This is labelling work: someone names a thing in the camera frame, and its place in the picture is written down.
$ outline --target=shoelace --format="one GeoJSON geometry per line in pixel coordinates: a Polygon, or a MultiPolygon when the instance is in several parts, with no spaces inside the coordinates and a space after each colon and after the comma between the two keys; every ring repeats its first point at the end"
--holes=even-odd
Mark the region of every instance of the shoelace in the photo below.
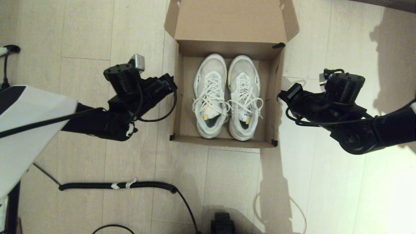
{"type": "Polygon", "coordinates": [[[238,105],[238,111],[246,111],[250,114],[253,113],[253,111],[251,110],[251,108],[249,109],[249,107],[252,104],[257,105],[257,101],[261,101],[261,106],[260,108],[257,108],[257,113],[258,115],[263,118],[263,116],[260,115],[260,111],[263,108],[263,100],[259,97],[255,97],[254,93],[253,93],[253,87],[250,87],[249,82],[250,79],[247,77],[246,74],[242,74],[241,76],[245,76],[245,79],[241,79],[240,80],[240,84],[237,85],[237,90],[236,95],[235,95],[235,100],[231,99],[230,105],[231,105],[231,113],[234,115],[234,109],[233,107],[233,103],[238,105]]]}
{"type": "Polygon", "coordinates": [[[201,113],[206,106],[211,107],[211,109],[221,113],[221,115],[225,116],[225,121],[228,121],[228,111],[230,111],[230,104],[225,101],[224,98],[224,91],[221,88],[221,78],[220,74],[217,72],[210,72],[206,75],[205,79],[207,79],[208,85],[207,88],[204,89],[200,97],[193,99],[192,104],[192,111],[195,113],[198,111],[201,113]],[[224,104],[225,108],[220,109],[217,104],[224,104]]]}

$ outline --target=box lid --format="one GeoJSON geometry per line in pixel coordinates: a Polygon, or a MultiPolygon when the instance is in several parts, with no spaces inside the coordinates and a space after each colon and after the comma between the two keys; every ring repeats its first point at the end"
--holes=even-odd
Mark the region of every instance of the box lid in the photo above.
{"type": "Polygon", "coordinates": [[[287,43],[299,25],[292,0],[171,0],[165,30],[176,40],[287,43]]]}

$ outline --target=pair of sneakers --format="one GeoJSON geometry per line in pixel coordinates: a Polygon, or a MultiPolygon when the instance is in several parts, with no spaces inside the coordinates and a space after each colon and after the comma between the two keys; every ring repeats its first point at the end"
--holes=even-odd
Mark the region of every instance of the pair of sneakers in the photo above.
{"type": "Polygon", "coordinates": [[[214,138],[228,121],[231,109],[230,133],[240,141],[250,139],[255,132],[263,100],[260,95],[260,79],[252,60],[237,56],[227,66],[219,54],[208,56],[195,76],[196,99],[192,110],[196,116],[197,129],[204,138],[214,138]],[[231,100],[225,101],[225,85],[231,92],[231,100]]]}

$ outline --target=wooden floor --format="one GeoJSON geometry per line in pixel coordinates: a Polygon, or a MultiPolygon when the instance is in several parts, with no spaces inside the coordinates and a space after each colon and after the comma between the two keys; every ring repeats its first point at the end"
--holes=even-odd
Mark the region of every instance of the wooden floor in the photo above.
{"type": "MultiPolygon", "coordinates": [[[[343,68],[366,78],[357,104],[372,115],[414,98],[416,14],[348,0],[294,3],[300,33],[287,44],[283,89],[300,82],[319,92],[319,73],[343,68]]],[[[144,76],[173,72],[166,7],[166,0],[0,0],[0,45],[22,48],[10,56],[11,82],[106,107],[114,91],[105,68],[140,53],[144,76]]],[[[170,104],[164,100],[145,118],[164,115],[170,104]]],[[[279,147],[260,154],[170,142],[169,120],[136,125],[139,133],[127,142],[60,132],[36,162],[61,183],[172,183],[204,234],[217,211],[231,213],[241,234],[302,233],[299,208],[308,234],[416,233],[414,143],[350,155],[326,130],[299,127],[283,116],[279,147]]],[[[22,179],[19,216],[24,234],[89,234],[112,223],[137,234],[193,233],[178,195],[157,189],[60,192],[34,167],[22,179]]]]}

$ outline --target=shoe insole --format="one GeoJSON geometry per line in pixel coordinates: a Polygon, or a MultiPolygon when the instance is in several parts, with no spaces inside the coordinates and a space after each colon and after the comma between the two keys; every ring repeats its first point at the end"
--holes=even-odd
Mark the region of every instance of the shoe insole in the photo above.
{"type": "Polygon", "coordinates": [[[240,124],[241,124],[241,126],[242,126],[244,129],[247,129],[247,128],[248,128],[248,124],[246,124],[245,122],[243,122],[243,121],[241,121],[241,120],[240,120],[240,124]]]}
{"type": "Polygon", "coordinates": [[[215,125],[215,123],[217,122],[217,119],[220,117],[221,115],[217,115],[212,119],[207,119],[205,120],[205,123],[207,124],[208,127],[213,127],[215,125]]]}

